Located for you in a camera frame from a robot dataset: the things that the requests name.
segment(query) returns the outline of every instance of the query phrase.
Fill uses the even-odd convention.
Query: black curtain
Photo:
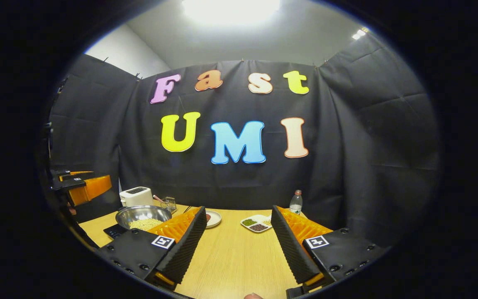
[[[219,70],[222,85],[196,91],[197,77]],[[305,95],[293,93],[283,74],[307,76]],[[248,76],[271,76],[273,91],[251,93]],[[173,74],[165,102],[150,104],[156,80]],[[391,245],[417,221],[438,175],[438,136],[431,101],[409,66],[367,34],[323,66],[227,61],[137,79],[87,55],[73,66],[53,109],[55,166],[110,174],[111,191],[78,209],[81,220],[115,211],[123,189],[147,186],[159,197],[188,206],[268,209],[288,206],[294,190],[303,211],[327,227],[351,227],[379,245]],[[175,140],[185,136],[183,115],[200,112],[187,151],[161,144],[161,118],[176,114]],[[284,156],[284,118],[300,117],[309,155]],[[264,163],[215,165],[213,123],[241,134],[262,121]]]

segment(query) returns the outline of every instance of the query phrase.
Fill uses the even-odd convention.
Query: white plate
[[[264,231],[266,231],[267,229],[270,229],[272,227],[272,225],[266,225],[265,223],[263,223],[263,221],[265,220],[270,220],[272,218],[272,215],[271,216],[263,216],[263,215],[253,215],[253,216],[250,216],[248,218],[245,218],[243,220],[241,220],[240,224],[244,227],[246,227],[247,229],[250,229],[250,231],[253,231],[254,233],[262,233]],[[244,225],[243,224],[243,221],[245,221],[246,219],[252,219],[254,221],[256,221],[256,223],[252,224],[252,225]],[[260,230],[260,231],[257,231],[257,230],[254,230],[254,229],[251,229],[250,227],[254,226],[254,225],[263,225],[265,227],[267,227],[266,229],[263,229],[263,230]]]
[[[221,216],[218,212],[206,210],[206,214],[210,215],[211,218],[206,223],[206,228],[214,227],[220,223]]]

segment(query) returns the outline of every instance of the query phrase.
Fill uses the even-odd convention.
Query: blue letter
[[[233,161],[237,163],[245,147],[246,155],[243,157],[243,162],[265,162],[267,158],[263,155],[261,149],[261,130],[264,126],[264,123],[260,121],[249,121],[244,125],[241,135],[237,138],[229,123],[214,123],[211,125],[211,130],[215,132],[215,157],[211,158],[211,163],[228,163],[229,159],[224,154],[224,148],[228,150]]]

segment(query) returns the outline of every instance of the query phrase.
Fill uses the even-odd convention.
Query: wooden table
[[[180,204],[177,207],[173,218],[187,208]],[[222,221],[205,230],[184,280],[175,292],[197,299],[243,299],[250,293],[264,299],[282,299],[286,297],[286,289],[299,286],[274,229],[253,233],[239,223],[256,214],[269,216],[271,210],[209,210],[218,212]],[[80,223],[80,226],[102,247],[113,240],[103,229],[116,224],[115,214]]]

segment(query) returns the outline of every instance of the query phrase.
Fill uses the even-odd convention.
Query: water bottle
[[[300,215],[302,211],[302,191],[296,190],[294,191],[294,196],[290,200],[289,210],[293,213]]]

